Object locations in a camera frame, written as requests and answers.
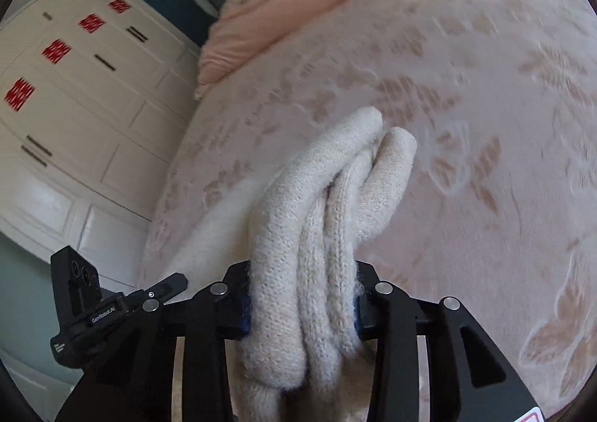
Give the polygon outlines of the cream sweater with black hearts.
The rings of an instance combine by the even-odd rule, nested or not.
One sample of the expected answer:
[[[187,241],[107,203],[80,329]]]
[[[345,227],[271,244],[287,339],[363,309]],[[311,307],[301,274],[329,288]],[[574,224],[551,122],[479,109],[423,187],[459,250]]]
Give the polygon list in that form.
[[[387,228],[417,143],[357,110],[258,181],[243,181],[170,263],[192,290],[238,258],[250,266],[251,327],[233,357],[243,421],[361,421],[374,352],[355,328],[355,251]]]

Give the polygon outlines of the white wardrobe with red stickers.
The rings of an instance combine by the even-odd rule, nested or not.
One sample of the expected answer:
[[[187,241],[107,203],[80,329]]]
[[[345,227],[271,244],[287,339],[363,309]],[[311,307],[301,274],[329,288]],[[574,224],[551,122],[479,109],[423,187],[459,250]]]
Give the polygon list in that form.
[[[199,50],[143,0],[33,0],[1,28],[1,230],[131,288],[196,109]]]

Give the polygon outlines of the pink floral bedspread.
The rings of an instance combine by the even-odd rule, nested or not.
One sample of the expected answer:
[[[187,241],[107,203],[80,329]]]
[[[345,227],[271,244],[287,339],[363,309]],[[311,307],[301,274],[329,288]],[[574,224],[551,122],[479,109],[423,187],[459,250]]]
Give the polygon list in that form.
[[[413,134],[392,223],[358,257],[462,300],[546,416],[596,365],[596,15],[587,0],[349,0],[206,92],[170,166],[140,285],[192,290],[248,255],[277,171],[373,106]]]

